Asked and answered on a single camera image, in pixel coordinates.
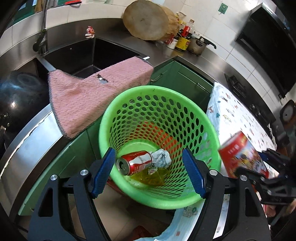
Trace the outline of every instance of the green plastic basket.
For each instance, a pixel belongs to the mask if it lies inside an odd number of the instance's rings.
[[[103,156],[109,147],[117,157],[134,151],[170,153],[172,164],[165,186],[151,187],[113,166],[111,178],[135,201],[160,209],[192,205],[201,197],[194,192],[182,162],[182,150],[189,147],[209,168],[220,170],[219,139],[206,114],[190,99],[173,90],[139,86],[118,95],[103,115],[99,147]]]

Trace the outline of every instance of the metal bolt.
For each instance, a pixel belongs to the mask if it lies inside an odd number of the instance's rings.
[[[56,180],[56,179],[57,179],[57,175],[53,174],[53,175],[50,177],[50,179],[51,179],[52,181]]]
[[[246,180],[248,180],[248,178],[247,178],[245,175],[241,175],[241,176],[240,176],[240,179],[241,179],[242,181],[246,181]]]
[[[210,170],[210,174],[212,176],[216,176],[218,174],[218,172],[216,170]]]
[[[81,176],[85,176],[85,175],[87,175],[89,173],[89,171],[88,170],[82,170],[81,172],[80,172],[80,175]]]

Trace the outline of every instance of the basket bottom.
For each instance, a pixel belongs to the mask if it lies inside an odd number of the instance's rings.
[[[157,146],[154,142],[144,139],[135,139],[132,141],[127,142],[124,144],[120,150],[117,153],[117,158],[121,157],[122,155],[129,154],[131,152],[135,151],[157,151],[160,147]],[[138,182],[134,179],[131,179],[130,176],[124,176],[124,179],[129,182],[132,186],[139,188],[139,189],[148,189],[151,188],[151,186],[142,184],[141,182]]]

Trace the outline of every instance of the white caulk strip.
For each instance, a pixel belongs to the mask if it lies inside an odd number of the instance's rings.
[[[50,114],[52,113],[49,112],[44,118],[42,118],[31,130],[30,132],[22,139],[22,141],[18,144],[18,146],[14,149],[14,151],[12,152],[12,154],[10,155],[10,157],[8,158],[7,162],[5,163],[5,166],[4,168],[2,169],[1,171],[1,174],[0,174],[0,180],[1,180],[1,177],[4,173],[4,170],[5,168],[8,166],[8,163],[9,161],[11,160],[12,156],[16,153],[16,151],[20,148],[20,146],[24,143],[24,141],[30,136],[30,134],[46,119],[46,117],[48,117]]]

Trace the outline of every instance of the tiled floor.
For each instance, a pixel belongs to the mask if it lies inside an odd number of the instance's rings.
[[[70,208],[73,207],[71,216],[75,232],[78,236],[85,238],[74,202],[71,199],[69,202]],[[113,241],[122,241],[137,226],[143,226],[152,235],[158,236],[170,223],[170,217],[164,217],[166,215],[164,210],[150,209],[140,205],[129,197],[119,194],[108,185],[105,186],[103,193],[94,200],[94,204],[107,233]],[[162,221],[152,218],[157,213],[160,214],[158,219]],[[28,229],[29,222],[30,216],[23,216],[19,225]]]

